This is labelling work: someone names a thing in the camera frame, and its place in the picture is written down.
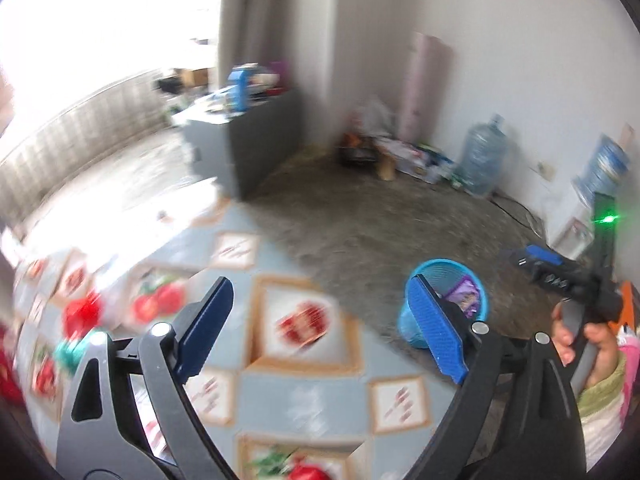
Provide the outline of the person's right hand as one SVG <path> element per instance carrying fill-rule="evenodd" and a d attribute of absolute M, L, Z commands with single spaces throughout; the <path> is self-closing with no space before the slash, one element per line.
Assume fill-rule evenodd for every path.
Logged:
<path fill-rule="evenodd" d="M 554 307 L 551 319 L 551 339 L 575 396 L 613 375 L 618 347 L 608 324 L 585 322 L 582 306 L 568 299 Z"/>

